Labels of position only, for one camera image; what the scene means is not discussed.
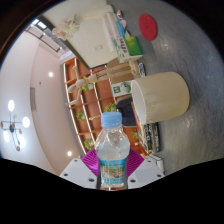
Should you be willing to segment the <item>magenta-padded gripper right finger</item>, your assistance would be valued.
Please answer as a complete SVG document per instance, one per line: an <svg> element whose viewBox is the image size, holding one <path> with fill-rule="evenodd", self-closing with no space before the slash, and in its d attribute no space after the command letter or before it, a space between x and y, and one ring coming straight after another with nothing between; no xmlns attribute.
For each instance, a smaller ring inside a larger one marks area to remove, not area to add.
<svg viewBox="0 0 224 224"><path fill-rule="evenodd" d="M141 156L130 150L126 161L126 189L135 189L164 177L163 159L155 155Z"/></svg>

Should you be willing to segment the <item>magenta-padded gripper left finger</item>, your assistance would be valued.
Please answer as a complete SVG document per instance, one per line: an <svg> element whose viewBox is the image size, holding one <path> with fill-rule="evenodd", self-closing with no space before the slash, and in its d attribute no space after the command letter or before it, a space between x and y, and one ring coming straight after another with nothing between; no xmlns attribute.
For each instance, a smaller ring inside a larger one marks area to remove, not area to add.
<svg viewBox="0 0 224 224"><path fill-rule="evenodd" d="M94 149L82 158L73 158L60 177L88 189L100 187L99 160Z"/></svg>

